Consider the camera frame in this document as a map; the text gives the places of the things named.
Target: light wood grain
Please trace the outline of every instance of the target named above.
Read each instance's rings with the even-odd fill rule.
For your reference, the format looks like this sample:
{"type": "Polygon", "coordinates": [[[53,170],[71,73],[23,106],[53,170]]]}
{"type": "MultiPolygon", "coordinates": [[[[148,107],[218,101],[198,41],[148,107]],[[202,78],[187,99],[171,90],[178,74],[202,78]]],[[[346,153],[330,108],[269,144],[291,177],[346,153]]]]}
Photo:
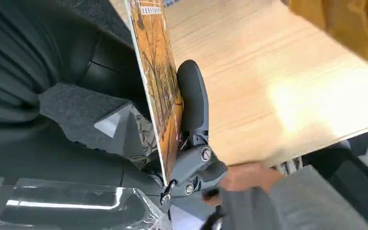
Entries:
{"type": "Polygon", "coordinates": [[[121,17],[125,25],[128,25],[125,0],[109,0],[109,2],[111,3],[115,11],[119,14],[119,17],[121,17]]]}
{"type": "Polygon", "coordinates": [[[201,68],[210,144],[228,165],[368,131],[368,64],[280,0],[181,0],[166,13],[176,65],[201,68]]]}

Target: gray sweater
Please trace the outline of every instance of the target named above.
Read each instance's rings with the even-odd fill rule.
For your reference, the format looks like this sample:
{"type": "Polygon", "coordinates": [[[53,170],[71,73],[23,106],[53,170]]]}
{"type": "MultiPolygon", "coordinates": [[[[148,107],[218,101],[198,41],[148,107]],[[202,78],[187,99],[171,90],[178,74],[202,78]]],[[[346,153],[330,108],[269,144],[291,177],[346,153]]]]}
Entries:
{"type": "Polygon", "coordinates": [[[366,221],[313,167],[259,188],[223,192],[224,230],[368,230],[366,221]]]}

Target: gray carpet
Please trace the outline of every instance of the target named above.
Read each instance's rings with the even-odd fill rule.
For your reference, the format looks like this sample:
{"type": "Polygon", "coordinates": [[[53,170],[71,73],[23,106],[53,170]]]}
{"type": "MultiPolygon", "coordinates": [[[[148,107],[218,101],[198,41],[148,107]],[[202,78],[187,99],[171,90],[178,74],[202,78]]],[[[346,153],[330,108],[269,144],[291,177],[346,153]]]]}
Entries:
{"type": "MultiPolygon", "coordinates": [[[[101,28],[132,43],[130,32],[108,0],[56,0],[101,28]]],[[[126,103],[125,100],[92,92],[77,86],[57,84],[40,95],[41,114],[55,120],[68,139],[89,148],[109,149],[111,138],[93,124],[126,103]]]]}

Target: screw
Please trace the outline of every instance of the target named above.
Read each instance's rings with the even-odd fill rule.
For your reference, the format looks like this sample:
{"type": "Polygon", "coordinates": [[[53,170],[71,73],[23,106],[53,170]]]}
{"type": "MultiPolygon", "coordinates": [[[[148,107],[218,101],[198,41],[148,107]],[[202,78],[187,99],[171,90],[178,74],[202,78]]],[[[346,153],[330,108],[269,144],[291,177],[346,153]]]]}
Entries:
{"type": "Polygon", "coordinates": [[[212,151],[210,148],[204,148],[202,151],[201,151],[201,160],[203,162],[207,162],[209,161],[209,159],[211,159],[211,156],[212,156],[212,151]]]}
{"type": "Polygon", "coordinates": [[[161,199],[161,204],[165,205],[170,199],[171,199],[170,194],[167,194],[167,195],[163,196],[163,198],[161,199]]]}
{"type": "Polygon", "coordinates": [[[194,191],[194,185],[192,183],[188,183],[187,186],[185,186],[185,194],[191,195],[194,191]]]}

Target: painting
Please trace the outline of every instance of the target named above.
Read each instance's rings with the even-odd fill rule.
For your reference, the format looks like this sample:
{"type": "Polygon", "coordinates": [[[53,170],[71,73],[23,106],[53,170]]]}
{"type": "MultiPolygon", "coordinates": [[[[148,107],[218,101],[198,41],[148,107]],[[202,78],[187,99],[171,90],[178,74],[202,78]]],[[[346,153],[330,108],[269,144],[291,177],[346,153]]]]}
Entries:
{"type": "Polygon", "coordinates": [[[128,24],[147,91],[164,184],[170,181],[180,141],[183,101],[162,0],[125,0],[128,24]]]}

